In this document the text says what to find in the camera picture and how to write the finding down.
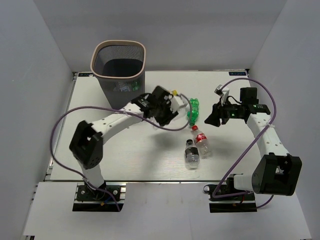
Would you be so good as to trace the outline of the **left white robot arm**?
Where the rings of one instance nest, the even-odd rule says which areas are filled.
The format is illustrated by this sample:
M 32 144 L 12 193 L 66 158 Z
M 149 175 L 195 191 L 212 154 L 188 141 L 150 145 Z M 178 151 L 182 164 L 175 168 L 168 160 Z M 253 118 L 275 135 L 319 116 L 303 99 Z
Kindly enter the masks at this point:
M 103 146 L 113 136 L 144 120 L 155 119 L 160 127 L 168 125 L 184 108 L 183 99 L 157 86 L 152 93 L 143 93 L 123 108 L 91 123 L 81 121 L 73 134 L 69 149 L 78 161 L 84 179 L 89 183 L 88 193 L 99 200 L 106 187 L 100 169 Z

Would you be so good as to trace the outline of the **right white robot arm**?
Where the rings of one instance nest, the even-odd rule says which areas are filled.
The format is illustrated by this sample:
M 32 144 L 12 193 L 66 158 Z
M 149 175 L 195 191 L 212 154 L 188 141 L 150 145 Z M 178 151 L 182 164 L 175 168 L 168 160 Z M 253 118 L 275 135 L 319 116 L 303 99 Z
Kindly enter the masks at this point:
M 230 119 L 244 120 L 256 138 L 261 159 L 252 173 L 231 174 L 225 187 L 226 195 L 236 200 L 245 192 L 291 196 L 295 192 L 302 168 L 298 156 L 292 156 L 281 143 L 272 126 L 271 112 L 260 104 L 255 87 L 240 89 L 240 102 L 229 101 L 229 89 L 219 85 L 215 91 L 220 99 L 212 106 L 212 113 L 204 121 L 215 127 Z

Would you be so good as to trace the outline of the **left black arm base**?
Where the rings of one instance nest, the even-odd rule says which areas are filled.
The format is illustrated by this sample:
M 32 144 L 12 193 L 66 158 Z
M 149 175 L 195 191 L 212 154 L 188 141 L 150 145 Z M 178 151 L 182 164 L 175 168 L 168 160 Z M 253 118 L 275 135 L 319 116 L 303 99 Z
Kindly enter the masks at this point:
M 126 183 L 107 182 L 106 190 L 116 201 L 105 192 L 98 191 L 94 194 L 84 183 L 78 183 L 73 201 L 73 212 L 119 212 L 121 211 L 126 194 Z

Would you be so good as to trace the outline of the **green bottle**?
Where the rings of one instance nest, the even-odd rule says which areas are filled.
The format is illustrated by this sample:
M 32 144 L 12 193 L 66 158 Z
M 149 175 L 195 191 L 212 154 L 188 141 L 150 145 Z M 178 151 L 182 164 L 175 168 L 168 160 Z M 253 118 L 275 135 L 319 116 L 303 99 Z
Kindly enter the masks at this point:
M 192 127 L 198 120 L 200 103 L 197 98 L 190 98 L 189 102 L 191 104 L 191 111 L 187 112 L 187 117 L 189 119 L 189 126 Z
M 132 88 L 133 92 L 138 91 L 140 89 L 140 87 L 141 87 L 141 84 L 140 84 L 140 80 L 139 79 L 132 81 L 131 88 Z

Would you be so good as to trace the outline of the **clear bottle blue orange label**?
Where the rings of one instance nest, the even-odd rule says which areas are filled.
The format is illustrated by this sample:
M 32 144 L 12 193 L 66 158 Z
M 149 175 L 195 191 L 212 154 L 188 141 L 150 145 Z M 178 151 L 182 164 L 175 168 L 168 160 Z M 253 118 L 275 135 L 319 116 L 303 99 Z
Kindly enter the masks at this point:
M 116 82 L 113 88 L 114 92 L 131 92 L 131 84 L 126 82 Z

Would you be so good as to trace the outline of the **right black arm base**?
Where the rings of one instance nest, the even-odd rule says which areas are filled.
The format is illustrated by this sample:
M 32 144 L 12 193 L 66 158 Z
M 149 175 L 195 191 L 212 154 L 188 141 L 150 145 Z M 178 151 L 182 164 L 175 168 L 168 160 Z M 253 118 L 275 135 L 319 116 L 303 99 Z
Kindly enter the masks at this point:
M 208 195 L 210 213 L 253 213 L 257 212 L 255 195 L 228 196 L 214 198 L 214 190 L 217 184 L 207 184 L 203 192 Z

